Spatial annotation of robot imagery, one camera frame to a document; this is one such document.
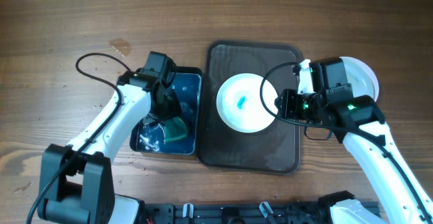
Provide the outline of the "green yellow sponge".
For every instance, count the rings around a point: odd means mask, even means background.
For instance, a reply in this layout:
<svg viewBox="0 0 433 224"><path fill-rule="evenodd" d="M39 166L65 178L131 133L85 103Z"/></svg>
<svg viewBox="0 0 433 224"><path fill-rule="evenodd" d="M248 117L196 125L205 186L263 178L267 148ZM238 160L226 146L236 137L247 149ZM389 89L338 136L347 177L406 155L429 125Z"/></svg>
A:
<svg viewBox="0 0 433 224"><path fill-rule="evenodd" d="M189 129L180 117L164 121L164 141L173 142L187 137Z"/></svg>

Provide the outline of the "white plate blue smear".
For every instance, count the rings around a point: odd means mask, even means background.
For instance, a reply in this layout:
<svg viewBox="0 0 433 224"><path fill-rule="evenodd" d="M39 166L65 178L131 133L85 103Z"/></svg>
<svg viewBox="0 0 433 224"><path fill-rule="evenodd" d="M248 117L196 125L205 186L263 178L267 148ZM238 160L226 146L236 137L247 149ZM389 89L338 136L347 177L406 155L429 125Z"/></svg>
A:
<svg viewBox="0 0 433 224"><path fill-rule="evenodd" d="M368 95L373 98L373 85L370 78L360 66L358 59L341 56L344 62L348 82L352 85L352 93L354 97Z"/></svg>

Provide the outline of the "white plate blue dot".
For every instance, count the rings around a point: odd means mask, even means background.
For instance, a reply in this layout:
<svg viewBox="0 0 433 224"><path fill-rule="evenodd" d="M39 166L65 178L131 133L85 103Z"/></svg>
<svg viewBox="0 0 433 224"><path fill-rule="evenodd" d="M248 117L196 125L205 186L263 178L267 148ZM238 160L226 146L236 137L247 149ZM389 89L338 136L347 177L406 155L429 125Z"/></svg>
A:
<svg viewBox="0 0 433 224"><path fill-rule="evenodd" d="M237 74L227 79L216 95L216 108L222 121L241 133L255 133L267 128L278 109L277 91L257 74Z"/></svg>

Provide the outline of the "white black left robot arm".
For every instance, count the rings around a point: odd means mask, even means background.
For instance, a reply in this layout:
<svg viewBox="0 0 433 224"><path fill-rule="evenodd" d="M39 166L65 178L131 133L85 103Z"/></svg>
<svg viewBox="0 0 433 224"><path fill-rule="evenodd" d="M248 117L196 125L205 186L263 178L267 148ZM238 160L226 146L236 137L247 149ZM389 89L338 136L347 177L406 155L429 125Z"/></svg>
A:
<svg viewBox="0 0 433 224"><path fill-rule="evenodd" d="M54 223L145 223L142 200L115 194L112 162L146 116L166 121L180 107L171 87L119 84L108 105L65 146L51 144L41 162L39 195L28 218Z"/></svg>

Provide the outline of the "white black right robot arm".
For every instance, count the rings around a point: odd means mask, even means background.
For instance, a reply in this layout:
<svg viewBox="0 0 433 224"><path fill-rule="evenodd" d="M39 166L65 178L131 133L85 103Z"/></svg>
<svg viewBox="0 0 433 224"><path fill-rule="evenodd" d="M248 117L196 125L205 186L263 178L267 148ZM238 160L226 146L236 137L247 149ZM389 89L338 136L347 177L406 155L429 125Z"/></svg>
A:
<svg viewBox="0 0 433 224"><path fill-rule="evenodd" d="M403 159L385 117L368 95L350 89L299 94L286 89L275 100L278 120L333 133L367 176L394 223L431 223L432 201Z"/></svg>

